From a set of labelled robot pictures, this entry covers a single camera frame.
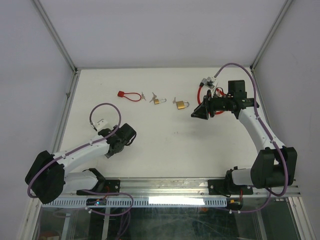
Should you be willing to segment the medium brass padlock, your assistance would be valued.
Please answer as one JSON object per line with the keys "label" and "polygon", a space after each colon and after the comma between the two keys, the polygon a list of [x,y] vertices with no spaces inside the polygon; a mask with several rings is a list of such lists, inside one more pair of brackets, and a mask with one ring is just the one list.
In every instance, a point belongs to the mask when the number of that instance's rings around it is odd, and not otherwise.
{"label": "medium brass padlock", "polygon": [[178,110],[182,110],[190,106],[190,103],[188,101],[183,101],[183,100],[177,101],[175,104]]}

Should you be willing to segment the thick red cable lock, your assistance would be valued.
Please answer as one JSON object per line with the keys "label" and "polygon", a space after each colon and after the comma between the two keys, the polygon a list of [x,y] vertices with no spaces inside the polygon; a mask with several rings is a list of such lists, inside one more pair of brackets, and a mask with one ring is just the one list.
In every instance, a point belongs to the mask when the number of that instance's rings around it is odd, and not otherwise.
{"label": "thick red cable lock", "polygon": [[[201,102],[201,99],[200,99],[200,96],[201,96],[201,90],[202,90],[202,87],[199,86],[198,88],[198,91],[197,91],[197,104],[200,105],[202,102]],[[225,96],[226,94],[224,93],[224,90],[221,88],[221,87],[217,87],[216,90],[216,95],[218,97],[222,97],[222,96]]]}

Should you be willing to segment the red thin-cable padlock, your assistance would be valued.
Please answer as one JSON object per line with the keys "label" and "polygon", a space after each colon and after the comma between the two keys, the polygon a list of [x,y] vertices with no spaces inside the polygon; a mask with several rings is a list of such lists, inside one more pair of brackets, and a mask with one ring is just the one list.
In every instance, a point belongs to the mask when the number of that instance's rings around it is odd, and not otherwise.
{"label": "red thin-cable padlock", "polygon": [[127,99],[131,102],[139,102],[142,100],[142,95],[138,92],[125,92],[125,91],[118,91],[117,96],[119,98]]}

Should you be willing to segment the small brass long-shackle padlock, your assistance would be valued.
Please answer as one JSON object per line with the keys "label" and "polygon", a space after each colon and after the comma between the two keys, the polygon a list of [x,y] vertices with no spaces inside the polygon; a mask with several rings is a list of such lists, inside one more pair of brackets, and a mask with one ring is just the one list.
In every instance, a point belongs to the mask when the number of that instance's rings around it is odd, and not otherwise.
{"label": "small brass long-shackle padlock", "polygon": [[152,92],[152,98],[149,102],[153,103],[154,105],[158,105],[158,104],[165,103],[166,101],[167,101],[166,98],[158,98],[157,95],[154,92]]}

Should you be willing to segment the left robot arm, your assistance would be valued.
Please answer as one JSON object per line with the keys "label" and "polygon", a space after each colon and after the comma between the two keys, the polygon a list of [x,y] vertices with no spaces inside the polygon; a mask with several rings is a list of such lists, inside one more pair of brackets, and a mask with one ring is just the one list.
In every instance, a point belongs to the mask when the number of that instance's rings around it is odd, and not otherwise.
{"label": "left robot arm", "polygon": [[61,194],[71,192],[77,195],[109,193],[107,179],[96,168],[81,172],[75,169],[98,157],[109,159],[130,146],[136,136],[137,132],[125,123],[121,127],[99,130],[93,138],[74,149],[40,152],[25,177],[28,195],[48,204]]}

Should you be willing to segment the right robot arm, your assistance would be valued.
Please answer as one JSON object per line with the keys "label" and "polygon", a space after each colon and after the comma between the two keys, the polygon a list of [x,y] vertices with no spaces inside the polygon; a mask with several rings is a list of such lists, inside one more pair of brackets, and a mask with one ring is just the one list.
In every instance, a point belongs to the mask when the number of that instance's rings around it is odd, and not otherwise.
{"label": "right robot arm", "polygon": [[244,80],[228,81],[228,92],[222,96],[208,90],[191,117],[208,120],[217,112],[234,114],[257,151],[251,168],[233,168],[226,172],[221,194],[237,194],[242,187],[255,187],[283,196],[294,181],[298,153],[294,147],[285,146],[265,124],[257,101],[247,96]]}

